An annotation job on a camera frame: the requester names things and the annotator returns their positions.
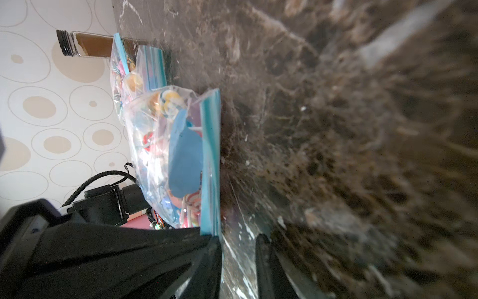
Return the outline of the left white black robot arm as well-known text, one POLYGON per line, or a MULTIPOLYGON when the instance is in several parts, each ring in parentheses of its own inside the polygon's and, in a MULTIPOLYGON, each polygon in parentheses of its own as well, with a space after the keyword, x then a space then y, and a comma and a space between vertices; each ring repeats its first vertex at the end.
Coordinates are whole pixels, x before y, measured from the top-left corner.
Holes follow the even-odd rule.
POLYGON ((146 230, 165 230, 171 226, 146 202, 136 178, 124 171, 98 173, 81 184, 63 203, 62 210, 88 223, 146 230))

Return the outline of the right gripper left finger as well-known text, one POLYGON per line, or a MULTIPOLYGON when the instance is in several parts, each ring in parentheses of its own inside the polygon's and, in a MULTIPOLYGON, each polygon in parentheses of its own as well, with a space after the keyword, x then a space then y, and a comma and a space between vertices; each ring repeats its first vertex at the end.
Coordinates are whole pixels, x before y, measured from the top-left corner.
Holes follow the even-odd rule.
POLYGON ((219 238, 197 228, 86 223, 45 199, 1 219, 4 299, 216 299, 221 276, 219 238))

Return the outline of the brown spice jar black cap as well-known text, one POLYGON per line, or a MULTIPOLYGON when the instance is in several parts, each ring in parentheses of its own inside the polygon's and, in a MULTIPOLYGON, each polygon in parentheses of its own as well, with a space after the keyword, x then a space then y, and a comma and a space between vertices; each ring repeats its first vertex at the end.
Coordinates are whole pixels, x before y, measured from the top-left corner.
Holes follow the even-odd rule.
POLYGON ((119 53, 113 36, 64 30, 56 30, 56 35, 64 56, 111 58, 119 53))

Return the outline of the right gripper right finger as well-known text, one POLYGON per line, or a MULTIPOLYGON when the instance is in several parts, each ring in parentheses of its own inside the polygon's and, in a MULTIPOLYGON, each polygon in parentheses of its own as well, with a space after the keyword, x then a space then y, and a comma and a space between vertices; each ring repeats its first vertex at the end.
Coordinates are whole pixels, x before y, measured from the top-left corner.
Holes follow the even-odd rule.
POLYGON ((256 277, 259 299, 316 299, 317 292, 305 289, 290 280, 267 235, 259 234, 255 241, 256 277))

